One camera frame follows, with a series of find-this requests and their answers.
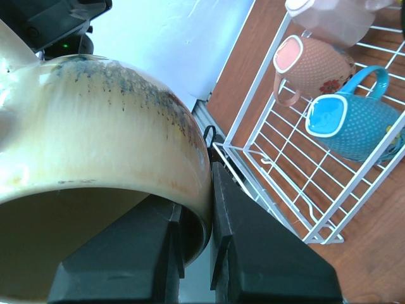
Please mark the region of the beige ceramic mug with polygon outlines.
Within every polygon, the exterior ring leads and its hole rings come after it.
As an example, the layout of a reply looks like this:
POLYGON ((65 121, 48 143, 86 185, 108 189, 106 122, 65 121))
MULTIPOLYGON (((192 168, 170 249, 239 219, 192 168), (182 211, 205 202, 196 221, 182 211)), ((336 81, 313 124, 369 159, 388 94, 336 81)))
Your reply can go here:
POLYGON ((185 267, 211 234, 193 115, 165 84, 89 54, 40 60, 1 24, 1 302, 47 302, 58 265, 150 196, 182 205, 185 267))

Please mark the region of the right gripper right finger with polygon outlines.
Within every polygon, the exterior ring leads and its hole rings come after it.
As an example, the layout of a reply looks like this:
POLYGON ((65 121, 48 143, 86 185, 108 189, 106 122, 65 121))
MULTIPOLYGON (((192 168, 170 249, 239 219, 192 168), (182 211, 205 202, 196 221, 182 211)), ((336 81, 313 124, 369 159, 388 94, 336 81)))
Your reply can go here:
POLYGON ((212 164, 211 289, 218 303, 342 303, 335 269, 212 164))

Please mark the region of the pale pink faceted mug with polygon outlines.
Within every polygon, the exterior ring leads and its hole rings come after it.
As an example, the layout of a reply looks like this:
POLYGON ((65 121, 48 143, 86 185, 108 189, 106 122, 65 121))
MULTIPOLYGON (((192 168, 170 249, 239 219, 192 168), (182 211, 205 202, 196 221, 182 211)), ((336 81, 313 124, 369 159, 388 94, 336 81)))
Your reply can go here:
POLYGON ((369 31, 376 12, 393 5, 391 0, 286 0, 292 21, 311 33, 311 37, 340 48, 357 44, 369 31))

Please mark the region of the salmon pink floral mug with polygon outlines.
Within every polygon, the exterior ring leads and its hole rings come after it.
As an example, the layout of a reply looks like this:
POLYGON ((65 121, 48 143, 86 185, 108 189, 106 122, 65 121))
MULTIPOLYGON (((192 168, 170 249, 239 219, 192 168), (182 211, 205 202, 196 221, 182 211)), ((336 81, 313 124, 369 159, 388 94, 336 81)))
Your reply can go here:
POLYGON ((292 106, 303 95, 317 98, 340 90, 356 73, 351 56, 326 42, 298 35, 288 36, 273 56, 274 98, 283 106, 292 106), (279 97, 283 80, 290 83, 295 94, 289 99, 279 97))

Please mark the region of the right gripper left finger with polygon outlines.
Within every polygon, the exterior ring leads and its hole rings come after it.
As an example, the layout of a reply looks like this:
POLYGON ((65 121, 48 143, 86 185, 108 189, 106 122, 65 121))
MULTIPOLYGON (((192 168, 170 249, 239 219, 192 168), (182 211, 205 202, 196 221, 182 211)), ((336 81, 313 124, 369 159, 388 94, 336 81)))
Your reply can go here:
POLYGON ((184 215, 146 198, 58 265, 48 303, 178 303, 184 215))

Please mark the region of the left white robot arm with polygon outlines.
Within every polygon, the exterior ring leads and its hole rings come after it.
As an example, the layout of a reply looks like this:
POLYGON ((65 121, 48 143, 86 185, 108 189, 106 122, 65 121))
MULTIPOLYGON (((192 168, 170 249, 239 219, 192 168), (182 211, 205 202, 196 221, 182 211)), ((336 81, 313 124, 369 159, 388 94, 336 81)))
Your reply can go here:
POLYGON ((91 21, 109 11, 112 1, 1 1, 3 21, 45 60, 92 54, 91 21))

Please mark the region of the blue floral mug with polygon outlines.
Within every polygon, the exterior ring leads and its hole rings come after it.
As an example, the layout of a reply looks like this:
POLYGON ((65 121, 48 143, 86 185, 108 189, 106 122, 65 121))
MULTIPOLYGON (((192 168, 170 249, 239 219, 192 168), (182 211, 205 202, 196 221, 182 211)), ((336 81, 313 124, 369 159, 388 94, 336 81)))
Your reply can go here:
POLYGON ((401 112, 382 101, 389 86, 389 73, 382 66, 368 66, 343 87, 315 98, 306 116, 306 132, 329 150, 352 162, 363 163, 397 122, 401 112), (370 74, 376 76, 367 96, 355 94, 370 74))

